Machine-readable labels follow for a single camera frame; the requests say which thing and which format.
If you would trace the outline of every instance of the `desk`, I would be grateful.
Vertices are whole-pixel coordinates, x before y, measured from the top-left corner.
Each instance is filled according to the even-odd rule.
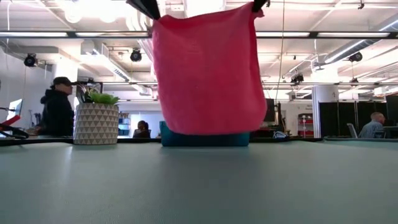
[[[391,132],[398,132],[398,126],[386,126],[383,127],[384,132],[386,133],[386,138],[392,138]]]
[[[397,144],[4,146],[0,223],[396,224]]]

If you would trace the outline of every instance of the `triangle-patterned planter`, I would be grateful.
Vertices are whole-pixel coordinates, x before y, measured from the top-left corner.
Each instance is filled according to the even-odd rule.
[[[76,109],[73,143],[81,145],[116,144],[119,108],[102,103],[81,103]]]

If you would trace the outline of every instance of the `person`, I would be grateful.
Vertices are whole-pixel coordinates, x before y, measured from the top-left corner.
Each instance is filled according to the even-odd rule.
[[[139,121],[132,138],[150,138],[149,125],[145,121]]]
[[[361,132],[359,133],[359,138],[379,138],[376,136],[376,132],[383,131],[383,124],[385,122],[385,117],[380,112],[374,112],[371,115],[372,121],[363,126]]]
[[[69,103],[74,83],[67,77],[57,77],[41,99],[44,105],[42,121],[38,127],[41,136],[72,136],[75,113]]]

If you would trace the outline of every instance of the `teal container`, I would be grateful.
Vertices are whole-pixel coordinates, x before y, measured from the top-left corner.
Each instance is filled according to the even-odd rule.
[[[250,133],[241,134],[220,134],[211,136],[198,136],[179,134],[171,131],[165,121],[160,122],[160,134],[162,135],[162,145],[170,146],[190,146],[190,147],[225,147],[225,146],[248,146]]]

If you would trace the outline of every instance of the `pink cloth bag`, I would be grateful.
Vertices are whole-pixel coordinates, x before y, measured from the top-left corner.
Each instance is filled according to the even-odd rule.
[[[257,130],[266,113],[252,2],[154,22],[154,68],[167,126],[180,134]]]

